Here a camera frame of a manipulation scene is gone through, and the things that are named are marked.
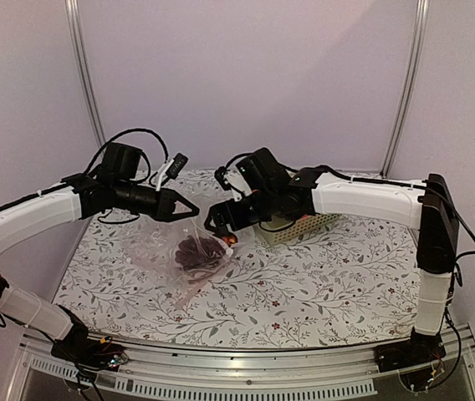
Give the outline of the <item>dark purple toy grapes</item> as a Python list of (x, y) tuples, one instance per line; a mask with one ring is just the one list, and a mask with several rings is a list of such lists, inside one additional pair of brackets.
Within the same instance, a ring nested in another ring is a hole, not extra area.
[(225, 254), (226, 247), (216, 238), (188, 236), (178, 243), (175, 262), (185, 271), (213, 269)]

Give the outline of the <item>clear pink-zipper zip bag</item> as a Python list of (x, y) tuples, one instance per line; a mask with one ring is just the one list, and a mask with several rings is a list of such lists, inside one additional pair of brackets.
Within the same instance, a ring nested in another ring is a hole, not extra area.
[(156, 288), (184, 307), (229, 262), (232, 249), (195, 220), (175, 223), (143, 220), (123, 237), (131, 261)]

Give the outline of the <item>clear white-dotted zip bag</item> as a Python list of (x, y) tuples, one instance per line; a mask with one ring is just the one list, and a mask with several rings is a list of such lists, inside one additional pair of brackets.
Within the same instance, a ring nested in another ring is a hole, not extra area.
[(175, 283), (197, 284), (219, 273), (253, 244), (253, 229), (222, 238), (203, 229), (195, 219), (161, 223), (152, 233), (148, 262)]

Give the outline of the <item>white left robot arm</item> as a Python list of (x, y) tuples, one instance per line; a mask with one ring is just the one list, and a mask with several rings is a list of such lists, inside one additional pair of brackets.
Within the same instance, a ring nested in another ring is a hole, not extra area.
[[(0, 206), (0, 256), (56, 226), (103, 211), (129, 211), (165, 223), (198, 215), (198, 207), (175, 190), (161, 183), (145, 186), (137, 179), (144, 151), (121, 143), (109, 143), (102, 151), (102, 161), (88, 171)], [(85, 332), (85, 325), (77, 323), (72, 313), (8, 283), (1, 273), (0, 314), (62, 341), (62, 349), (77, 363), (94, 356), (94, 344), (78, 332)]]

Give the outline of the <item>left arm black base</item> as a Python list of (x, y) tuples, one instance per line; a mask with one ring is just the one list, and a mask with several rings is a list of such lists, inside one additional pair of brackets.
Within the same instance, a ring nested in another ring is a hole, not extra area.
[(94, 371), (117, 371), (129, 361), (125, 348), (111, 336), (89, 338), (89, 329), (67, 308), (60, 308), (69, 316), (73, 326), (63, 340), (54, 340), (51, 355)]

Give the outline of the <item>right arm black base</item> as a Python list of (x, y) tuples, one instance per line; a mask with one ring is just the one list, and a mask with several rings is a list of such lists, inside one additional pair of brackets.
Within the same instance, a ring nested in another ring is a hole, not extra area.
[(398, 372), (401, 384), (413, 393), (427, 391), (444, 372), (446, 357), (440, 334), (427, 336), (415, 331), (404, 341), (374, 348), (380, 373)]

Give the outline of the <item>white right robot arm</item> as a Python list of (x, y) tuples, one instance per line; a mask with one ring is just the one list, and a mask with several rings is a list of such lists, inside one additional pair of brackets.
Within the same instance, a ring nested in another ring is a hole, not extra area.
[(413, 331), (402, 357), (419, 364), (433, 353), (457, 262), (460, 219), (441, 175), (425, 180), (380, 180), (345, 175), (327, 165), (287, 169), (267, 148), (232, 159), (237, 177), (219, 167), (215, 178), (233, 198), (211, 206), (205, 228), (223, 239), (282, 216), (340, 214), (393, 222), (417, 230), (421, 289)]

